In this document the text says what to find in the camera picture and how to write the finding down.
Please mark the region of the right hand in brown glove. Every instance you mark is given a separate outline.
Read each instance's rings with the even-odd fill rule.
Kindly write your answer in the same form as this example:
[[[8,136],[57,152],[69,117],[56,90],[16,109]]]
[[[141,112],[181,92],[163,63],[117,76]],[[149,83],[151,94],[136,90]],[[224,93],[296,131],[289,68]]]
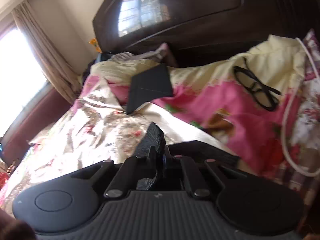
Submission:
[[[1,210],[1,239],[37,239],[34,230]]]

